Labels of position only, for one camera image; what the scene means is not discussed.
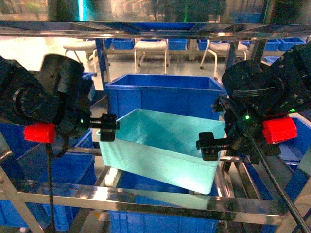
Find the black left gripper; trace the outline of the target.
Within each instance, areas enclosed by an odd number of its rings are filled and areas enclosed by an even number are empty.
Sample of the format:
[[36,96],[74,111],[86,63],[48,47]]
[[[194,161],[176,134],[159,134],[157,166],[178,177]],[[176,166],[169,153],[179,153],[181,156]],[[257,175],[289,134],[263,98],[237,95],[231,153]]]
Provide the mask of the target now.
[[100,129],[101,142],[113,142],[120,122],[115,114],[102,113],[101,117],[94,118],[89,109],[73,109],[65,112],[64,118],[57,125],[57,132],[70,138],[80,138],[90,127]]

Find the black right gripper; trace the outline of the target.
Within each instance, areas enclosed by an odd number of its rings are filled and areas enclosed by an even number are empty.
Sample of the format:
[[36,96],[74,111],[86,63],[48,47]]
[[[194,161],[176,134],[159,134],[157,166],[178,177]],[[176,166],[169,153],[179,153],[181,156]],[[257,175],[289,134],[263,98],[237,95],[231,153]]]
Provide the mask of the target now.
[[259,163],[259,156],[279,156],[280,145],[268,144],[262,134],[262,118],[245,103],[239,103],[226,95],[219,95],[213,110],[222,112],[225,121],[226,138],[215,139],[213,132],[200,132],[196,141],[204,161],[218,161],[220,151],[233,151],[247,155],[253,164]]

